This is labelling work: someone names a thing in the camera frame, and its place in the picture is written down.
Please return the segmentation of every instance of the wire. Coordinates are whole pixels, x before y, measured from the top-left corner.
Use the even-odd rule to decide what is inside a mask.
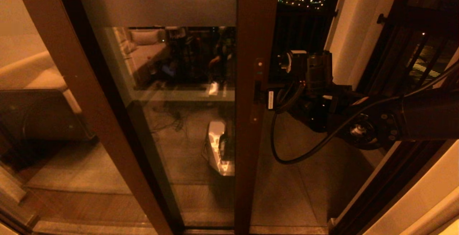
[[[413,96],[415,95],[416,93],[419,93],[420,91],[423,91],[423,90],[426,90],[427,88],[435,85],[436,83],[440,82],[441,80],[443,80],[444,78],[446,78],[447,76],[449,76],[451,73],[453,73],[454,70],[456,70],[457,68],[459,67],[459,61],[456,61],[456,63],[454,63],[451,67],[449,67],[445,72],[443,72],[441,75],[439,75],[437,78],[435,78],[434,80],[430,81],[429,83],[426,83],[425,85],[421,86],[419,89],[417,90],[414,90],[413,92],[411,93],[407,93],[406,95],[403,95],[403,96],[393,96],[393,97],[389,97],[389,98],[386,98],[386,99],[382,99],[382,100],[379,100],[379,101],[375,101],[374,103],[370,103],[369,105],[363,107],[362,109],[360,109],[359,111],[357,111],[356,113],[354,113],[351,117],[349,117],[348,119],[346,119],[341,125],[339,125],[338,128],[336,128],[333,132],[331,132],[330,134],[328,134],[328,136],[326,136],[321,142],[319,142],[313,149],[309,150],[307,153],[305,153],[304,155],[301,155],[297,158],[294,158],[294,159],[291,159],[291,160],[282,160],[278,155],[277,155],[277,152],[276,152],[276,148],[274,146],[274,126],[275,126],[275,123],[276,123],[276,118],[277,118],[277,112],[274,113],[274,116],[273,116],[273,120],[271,122],[271,150],[273,152],[273,155],[274,155],[274,158],[276,159],[276,161],[278,161],[279,163],[282,163],[282,164],[294,164],[294,163],[299,163],[301,162],[302,160],[305,160],[309,157],[311,157],[312,155],[314,155],[316,152],[318,152],[324,145],[326,145],[343,127],[345,127],[347,124],[349,124],[349,122],[351,122],[356,116],[358,116],[359,114],[361,114],[363,111],[366,111],[367,109],[375,106],[375,105],[378,105],[378,104],[382,104],[382,103],[385,103],[385,102],[389,102],[389,101],[394,101],[394,100],[397,100],[397,99],[401,99],[401,98],[404,98],[404,97],[408,97],[408,96]]]
[[[298,87],[298,89],[295,91],[295,93],[293,94],[292,97],[290,97],[286,103],[282,104],[281,106],[279,106],[277,109],[276,109],[276,113],[277,114],[281,114],[285,111],[288,111],[290,109],[290,107],[292,107],[292,105],[298,100],[298,98],[302,95],[303,93],[303,90],[305,89],[305,85],[302,83],[300,84],[300,86]]]
[[[282,102],[285,100],[285,98],[287,97],[288,93],[290,93],[290,90],[292,89],[293,85],[295,84],[295,82],[291,82],[290,83],[290,86],[288,87],[287,91],[284,93],[284,96],[282,96],[282,98],[279,100],[279,103],[282,104]]]

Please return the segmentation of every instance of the couch cushion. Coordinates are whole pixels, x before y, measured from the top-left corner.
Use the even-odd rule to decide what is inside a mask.
[[[54,62],[48,51],[6,65],[0,68],[0,89],[25,88],[43,71],[53,66]]]
[[[131,36],[137,45],[153,45],[165,41],[166,31],[163,29],[132,30]]]
[[[151,78],[149,65],[169,57],[170,49],[165,43],[137,46],[131,57],[126,59],[131,75],[137,86],[145,85]]]
[[[57,68],[50,67],[42,71],[38,77],[36,77],[32,82],[26,85],[26,89],[56,89],[61,92],[67,89],[67,84],[62,78],[61,73]]]

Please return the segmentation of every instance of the tiled floor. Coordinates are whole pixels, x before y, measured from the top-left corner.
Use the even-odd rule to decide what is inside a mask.
[[[372,167],[357,149],[333,139],[313,157],[294,165],[274,160],[269,145],[272,114],[267,112],[260,147],[252,225],[324,227],[351,201]],[[283,159],[305,153],[325,135],[289,114],[278,116],[277,152]]]
[[[33,213],[37,233],[118,234],[107,233],[107,228],[123,234],[156,233],[97,141],[69,142],[18,174],[28,181],[18,209]]]
[[[185,225],[231,227],[234,177],[218,174],[202,155],[209,122],[221,118],[218,108],[194,102],[169,107],[154,110],[149,103],[144,113]]]

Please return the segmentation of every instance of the white wall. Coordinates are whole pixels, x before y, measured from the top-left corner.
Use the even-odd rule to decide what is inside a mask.
[[[326,49],[333,53],[333,78],[339,85],[355,89],[365,70],[383,25],[380,13],[389,14],[393,0],[339,0],[338,16],[328,37]]]
[[[46,47],[22,0],[0,0],[0,68]]]
[[[429,234],[459,214],[459,141],[364,235]]]
[[[3,235],[18,235],[16,232],[13,232],[8,227],[0,223],[0,234]]]

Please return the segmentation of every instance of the brown door frame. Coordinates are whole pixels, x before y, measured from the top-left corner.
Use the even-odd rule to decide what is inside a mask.
[[[110,158],[159,234],[172,235],[171,227],[152,192],[154,181],[138,157],[110,107],[85,55],[61,0],[23,0],[51,57],[72,90],[85,117]]]
[[[135,131],[116,85],[107,75],[105,61],[102,58],[94,64],[95,57],[101,56],[100,49],[88,51],[85,47],[85,43],[96,43],[94,34],[89,37],[77,34],[71,17],[75,12],[66,11],[62,0],[23,1],[85,117],[157,232],[181,232],[183,223],[178,229],[173,226],[177,222],[171,220],[173,214],[158,188],[161,181],[155,178],[145,153],[142,154],[139,139],[133,138]],[[239,175],[236,175],[235,233],[242,235],[248,234],[250,228],[264,111],[264,105],[254,100],[259,92],[255,80],[262,89],[266,88],[276,5],[277,0],[238,0],[237,5],[236,173]]]

